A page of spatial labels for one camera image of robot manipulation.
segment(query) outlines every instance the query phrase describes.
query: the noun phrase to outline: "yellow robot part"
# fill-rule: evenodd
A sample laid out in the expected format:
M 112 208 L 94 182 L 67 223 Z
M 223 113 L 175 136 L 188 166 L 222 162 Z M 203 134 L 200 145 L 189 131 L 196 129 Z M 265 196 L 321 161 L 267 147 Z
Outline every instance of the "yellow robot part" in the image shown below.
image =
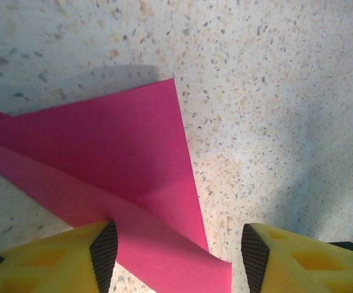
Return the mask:
M 107 293 L 118 249 L 98 222 L 0 252 L 0 293 Z
M 263 224 L 245 224 L 251 293 L 353 293 L 353 251 Z

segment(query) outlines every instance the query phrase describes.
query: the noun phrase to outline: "speckled floor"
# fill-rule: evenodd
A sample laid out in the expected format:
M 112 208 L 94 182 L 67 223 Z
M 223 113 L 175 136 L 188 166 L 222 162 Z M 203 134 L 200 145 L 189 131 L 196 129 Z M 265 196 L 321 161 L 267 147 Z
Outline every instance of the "speckled floor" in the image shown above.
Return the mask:
M 0 1 L 5 113 L 171 77 L 233 292 L 246 222 L 353 241 L 353 1 Z M 67 229 L 0 177 L 0 249 Z M 117 266 L 110 291 L 151 290 Z

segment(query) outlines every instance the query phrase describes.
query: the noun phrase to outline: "pink paper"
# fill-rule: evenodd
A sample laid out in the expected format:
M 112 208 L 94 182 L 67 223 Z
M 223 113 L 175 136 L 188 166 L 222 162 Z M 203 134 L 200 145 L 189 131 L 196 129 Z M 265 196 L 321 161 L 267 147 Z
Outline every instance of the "pink paper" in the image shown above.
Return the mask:
M 230 292 L 230 263 L 134 204 L 1 146 L 0 170 L 68 223 L 115 221 L 116 261 L 157 292 Z
M 157 292 L 230 292 L 231 265 L 207 253 L 172 80 L 0 114 L 0 173 L 72 226 L 114 219 L 117 261 Z

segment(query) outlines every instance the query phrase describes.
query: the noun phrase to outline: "yellow foam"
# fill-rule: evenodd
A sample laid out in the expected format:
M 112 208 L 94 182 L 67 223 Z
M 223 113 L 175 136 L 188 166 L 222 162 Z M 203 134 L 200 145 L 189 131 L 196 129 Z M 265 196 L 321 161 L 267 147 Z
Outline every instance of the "yellow foam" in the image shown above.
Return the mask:
M 270 253 L 262 293 L 353 293 L 353 251 L 251 224 Z
M 90 245 L 99 222 L 0 252 L 0 293 L 98 293 Z

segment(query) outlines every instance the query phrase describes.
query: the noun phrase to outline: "yellow object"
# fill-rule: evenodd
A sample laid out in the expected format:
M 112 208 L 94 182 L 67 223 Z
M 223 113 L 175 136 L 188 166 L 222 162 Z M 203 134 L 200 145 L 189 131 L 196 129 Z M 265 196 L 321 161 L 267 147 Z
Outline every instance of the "yellow object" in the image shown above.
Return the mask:
M 0 293 L 109 291 L 118 240 L 99 222 L 0 252 Z
M 353 293 L 353 251 L 263 224 L 245 224 L 251 293 Z

